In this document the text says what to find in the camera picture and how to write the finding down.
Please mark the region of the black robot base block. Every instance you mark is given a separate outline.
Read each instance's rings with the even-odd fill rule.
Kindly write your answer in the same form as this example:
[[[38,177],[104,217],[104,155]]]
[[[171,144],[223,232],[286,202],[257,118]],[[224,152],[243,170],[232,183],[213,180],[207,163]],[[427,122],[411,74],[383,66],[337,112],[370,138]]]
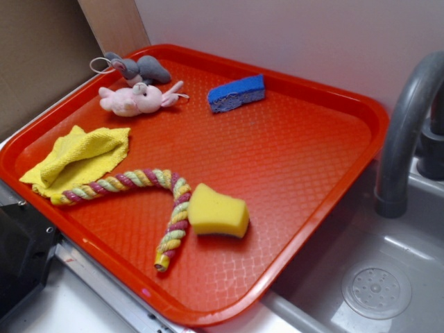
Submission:
[[[26,201],[1,207],[1,322],[46,286],[57,227]]]

